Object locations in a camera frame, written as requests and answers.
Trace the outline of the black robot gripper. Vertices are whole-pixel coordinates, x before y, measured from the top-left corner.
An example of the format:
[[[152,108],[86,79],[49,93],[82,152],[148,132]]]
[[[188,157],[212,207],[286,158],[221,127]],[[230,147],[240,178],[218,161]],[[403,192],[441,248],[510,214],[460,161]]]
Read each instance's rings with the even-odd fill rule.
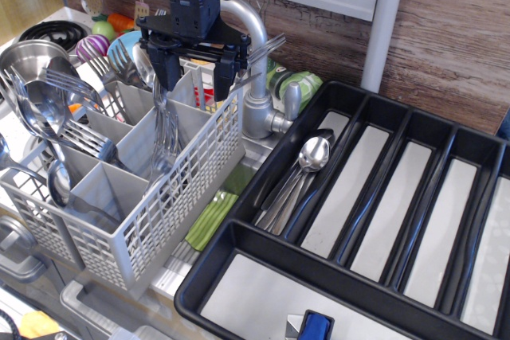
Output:
[[[169,0],[170,13],[138,18],[143,47],[168,92],[181,78],[179,56],[214,62],[214,100],[225,100],[237,73],[248,68],[250,38],[220,16],[222,0]]]

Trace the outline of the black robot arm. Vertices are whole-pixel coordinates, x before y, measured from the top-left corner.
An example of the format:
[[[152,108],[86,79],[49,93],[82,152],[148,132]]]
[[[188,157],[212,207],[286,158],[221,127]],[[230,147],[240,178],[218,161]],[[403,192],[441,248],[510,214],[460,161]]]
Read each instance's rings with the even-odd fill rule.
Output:
[[[169,14],[136,20],[141,47],[167,91],[173,91],[180,79],[182,57],[214,64],[216,101],[229,96],[237,74],[248,68],[251,39],[222,20],[221,1],[169,0]]]

